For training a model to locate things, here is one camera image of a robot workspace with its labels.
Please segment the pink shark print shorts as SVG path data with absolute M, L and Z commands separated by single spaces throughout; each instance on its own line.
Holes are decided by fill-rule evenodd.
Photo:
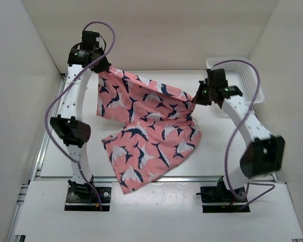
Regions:
M 123 193 L 183 163 L 201 141 L 195 104 L 185 91 L 111 67 L 98 76 L 96 114 L 123 128 L 102 139 Z

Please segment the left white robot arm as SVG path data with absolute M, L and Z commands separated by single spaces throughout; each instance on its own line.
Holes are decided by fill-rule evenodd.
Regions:
M 85 202 L 95 198 L 96 190 L 87 158 L 91 128 L 82 121 L 84 96 L 91 75 L 103 72 L 110 66 L 99 40 L 99 33 L 84 30 L 81 42 L 71 48 L 66 93 L 61 98 L 57 115 L 49 121 L 71 157 L 73 177 L 68 183 L 72 192 Z

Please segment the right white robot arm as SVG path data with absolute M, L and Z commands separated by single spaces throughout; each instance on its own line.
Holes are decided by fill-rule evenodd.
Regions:
M 193 102 L 199 105 L 217 104 L 235 124 L 231 138 L 240 133 L 246 149 L 239 165 L 228 168 L 230 148 L 225 151 L 224 176 L 219 181 L 217 197 L 224 202 L 234 196 L 241 198 L 237 190 L 244 187 L 252 178 L 279 171 L 282 166 L 285 140 L 274 136 L 266 129 L 247 104 L 242 91 L 237 86 L 230 86 L 224 69 L 207 69 L 207 78 L 199 82 Z

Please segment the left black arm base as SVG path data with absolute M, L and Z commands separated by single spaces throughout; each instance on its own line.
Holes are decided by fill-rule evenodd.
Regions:
M 111 204 L 112 187 L 95 187 L 96 193 L 88 184 L 77 184 L 68 180 L 65 211 L 96 211 L 109 212 Z

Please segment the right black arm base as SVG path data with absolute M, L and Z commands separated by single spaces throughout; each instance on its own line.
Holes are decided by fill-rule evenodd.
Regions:
M 239 200 L 226 188 L 223 178 L 215 186 L 201 186 L 195 194 L 201 198 L 203 213 L 249 213 L 247 199 Z

